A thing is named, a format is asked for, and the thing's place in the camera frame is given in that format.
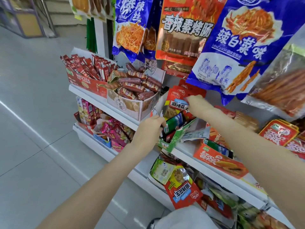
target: person's right hand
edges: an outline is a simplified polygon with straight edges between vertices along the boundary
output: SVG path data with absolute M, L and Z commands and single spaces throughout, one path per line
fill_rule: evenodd
M 214 109 L 213 105 L 206 101 L 201 95 L 189 96 L 187 100 L 189 102 L 190 113 L 198 118 L 204 118 L 206 112 Z

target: person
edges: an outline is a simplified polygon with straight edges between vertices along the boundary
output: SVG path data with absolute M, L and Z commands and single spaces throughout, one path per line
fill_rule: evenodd
M 305 228 L 303 162 L 286 148 L 236 123 L 202 96 L 190 96 L 188 102 L 194 116 L 209 122 L 226 139 L 294 227 Z M 161 125 L 165 126 L 166 122 L 159 116 L 141 122 L 132 142 L 49 214 L 37 229 L 93 229 L 123 180 L 155 146 Z M 155 223 L 154 228 L 214 229 L 216 226 L 204 211 L 190 206 L 173 211 Z

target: tiled floor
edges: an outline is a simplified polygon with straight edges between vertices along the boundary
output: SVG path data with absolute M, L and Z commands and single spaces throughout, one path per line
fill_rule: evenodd
M 84 27 L 23 39 L 0 27 L 0 228 L 34 228 L 107 162 L 72 131 L 76 99 L 60 55 L 84 49 Z M 146 228 L 168 213 L 126 179 L 96 228 Z

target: yellow panel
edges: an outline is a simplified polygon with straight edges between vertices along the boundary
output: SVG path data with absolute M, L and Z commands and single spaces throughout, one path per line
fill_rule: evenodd
M 16 16 L 25 36 L 34 37 L 43 35 L 34 14 L 17 14 Z

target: white shelf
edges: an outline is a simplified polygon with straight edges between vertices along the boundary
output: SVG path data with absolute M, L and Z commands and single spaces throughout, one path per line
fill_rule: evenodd
M 112 107 L 110 104 L 107 103 L 107 100 L 105 98 L 103 98 L 99 95 L 96 95 L 92 92 L 86 91 L 83 88 L 79 88 L 79 87 L 77 87 L 73 84 L 70 84 L 69 90 L 71 92 L 73 92 L 74 94 L 78 95 L 79 97 L 81 97 L 81 98 L 85 99 L 86 101 L 92 103 L 93 105 L 97 106 L 101 110 L 105 111 L 106 113 L 108 113 L 112 117 L 118 119 L 119 121 L 121 121 L 122 123 L 127 125 L 128 127 L 132 128 L 133 130 L 137 130 L 138 125 L 139 125 L 139 121 L 131 118 L 130 116 L 124 114 L 120 110 Z M 234 177 L 232 177 L 232 176 L 230 176 L 230 175 L 228 175 L 228 174 L 226 174 L 226 173 L 224 173 L 224 172 L 222 172 L 222 171 L 220 171 L 220 170 L 218 170 L 218 169 L 216 169 L 216 168 L 214 168 L 214 167 L 212 167 L 212 166 L 210 166 L 210 165 L 208 165 L 204 162 L 201 162 L 200 160 L 198 160 L 196 158 L 193 158 L 194 152 L 195 152 L 194 143 L 184 142 L 184 143 L 179 143 L 174 148 L 174 150 L 172 151 L 172 154 L 175 155 L 176 157 L 180 158 L 184 162 L 188 163 L 189 165 L 191 165 L 195 169 L 199 170 L 200 172 L 202 172 L 203 174 L 205 174 L 206 176 L 208 176 L 212 180 L 216 181 L 217 183 L 219 183 L 223 187 L 227 188 L 228 190 L 230 190 L 231 192 L 233 192 L 234 194 L 236 194 L 237 196 L 239 196 L 243 200 L 247 201 L 248 203 L 250 203 L 254 207 L 260 209 L 262 206 L 264 206 L 266 204 L 266 202 L 268 200 L 268 197 L 265 193 L 259 191 L 258 189 L 254 188 L 253 186 L 247 184 L 246 182 L 244 182 L 242 180 L 236 179 L 236 178 L 234 178 Z M 101 156 L 104 159 L 106 159 L 107 161 L 110 161 L 115 155 L 114 154 L 109 155 L 109 156 L 112 157 L 111 159 L 107 159 L 106 157 L 104 157 L 104 156 L 106 156 L 105 154 L 103 154 Z M 154 160 L 151 161 L 150 165 L 147 165 L 146 168 L 148 169 L 148 172 L 149 172 L 149 169 L 151 168 L 151 166 L 153 165 L 153 162 L 154 162 Z M 148 172 L 147 171 L 145 171 L 145 172 L 143 172 L 143 173 L 146 176 L 145 175 L 140 175 L 141 177 L 145 177 L 145 180 L 143 180 L 143 181 L 136 180 L 137 176 L 135 176 L 135 175 L 133 175 L 132 180 L 136 184 L 139 183 L 138 184 L 139 186 L 145 185 L 144 183 L 146 181 L 149 182 L 148 180 L 146 180 Z M 153 197 L 161 196 L 162 194 L 163 195 L 165 194 L 160 189 L 155 187 L 152 183 L 149 182 L 149 184 L 151 186 L 153 186 L 154 189 L 156 189 L 158 191 L 158 193 L 154 194 L 153 193 L 154 191 L 152 189 L 147 188 L 148 189 L 147 190 L 147 189 L 144 189 L 142 186 L 141 187 L 144 190 L 146 190 L 148 193 L 150 193 Z M 279 220 L 280 222 L 284 223 L 285 225 L 287 225 L 287 227 L 289 227 L 291 229 L 295 229 L 292 226 L 292 224 L 288 221 L 288 219 L 283 215 L 283 213 L 278 209 L 278 207 L 272 202 L 272 200 L 270 200 L 270 201 L 271 201 L 272 207 L 269 209 L 268 214 L 271 215 L 272 217 L 274 217 L 275 219 Z
M 86 144 L 90 149 L 95 151 L 98 155 L 104 158 L 106 161 L 111 161 L 118 152 L 110 149 L 99 141 L 97 141 L 93 136 L 84 131 L 82 128 L 78 127 L 77 124 L 74 124 L 73 130 L 77 132 L 79 139 Z M 158 200 L 165 207 L 170 210 L 174 210 L 173 204 L 169 196 L 147 180 L 147 175 L 149 174 L 150 168 L 153 166 L 156 158 L 159 155 L 159 151 L 152 150 L 128 175 L 128 178 L 131 179 L 135 184 L 149 193 L 152 197 Z

